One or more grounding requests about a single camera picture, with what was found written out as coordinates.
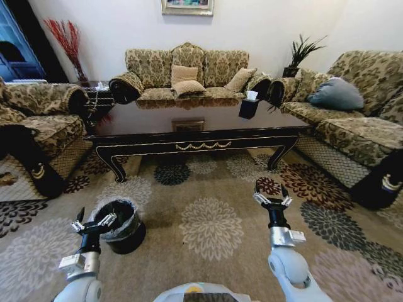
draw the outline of table leg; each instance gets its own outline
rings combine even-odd
[[[113,173],[116,175],[116,182],[122,183],[126,181],[126,172],[121,164],[116,160],[116,154],[111,152],[112,148],[107,146],[96,147],[95,151],[100,157],[100,159],[106,163],[106,165],[111,168]]]
[[[269,159],[269,162],[267,164],[267,168],[269,171],[277,170],[278,162],[295,146],[295,144],[298,142],[298,139],[298,135],[285,138],[284,144],[279,146],[273,156],[271,156]]]

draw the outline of coffee table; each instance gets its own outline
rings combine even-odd
[[[311,126],[302,120],[260,101],[256,113],[245,119],[245,107],[235,106],[140,109],[135,102],[117,104],[111,111],[111,123],[86,136],[94,143],[100,159],[115,173],[116,182],[124,182],[126,173],[117,157],[149,154],[180,154],[245,148],[277,147],[268,161],[268,169],[298,142],[299,133]],[[204,121],[190,123],[191,131],[173,132],[173,120]]]

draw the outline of painting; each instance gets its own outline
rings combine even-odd
[[[213,16],[214,0],[161,0],[162,14]]]
[[[173,130],[173,132],[203,131],[204,130],[204,119],[173,120],[172,121],[172,130]]]

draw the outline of trash can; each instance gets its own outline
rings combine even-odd
[[[137,249],[145,237],[145,225],[139,217],[138,207],[130,198],[114,196],[101,200],[91,213],[91,221],[101,221],[106,215],[115,213],[116,220],[110,232],[101,234],[117,254],[128,254]]]

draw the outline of black tissue box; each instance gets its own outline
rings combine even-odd
[[[241,109],[239,110],[239,116],[241,118],[251,119],[255,114],[259,105],[259,100],[250,102],[247,99],[242,100]]]

